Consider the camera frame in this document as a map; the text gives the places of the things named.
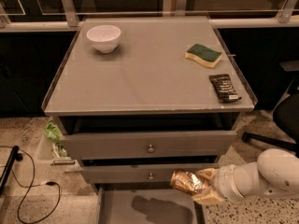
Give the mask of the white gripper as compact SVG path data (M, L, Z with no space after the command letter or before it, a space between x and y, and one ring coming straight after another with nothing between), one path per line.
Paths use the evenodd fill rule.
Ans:
M205 183L209 185L214 183L213 187L203 189L200 193L192 196L192 199L201 205L216 205L225 201L238 203L244 199L236 187L234 180L234 170L236 166L233 164L222 166L219 170L207 168L197 171L195 174L201 177Z

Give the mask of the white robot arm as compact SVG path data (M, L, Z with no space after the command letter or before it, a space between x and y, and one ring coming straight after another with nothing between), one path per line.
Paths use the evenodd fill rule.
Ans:
M239 203L250 196L288 199L299 196L299 159L288 151L270 148L257 161L196 172L209 187L192 196L203 205Z

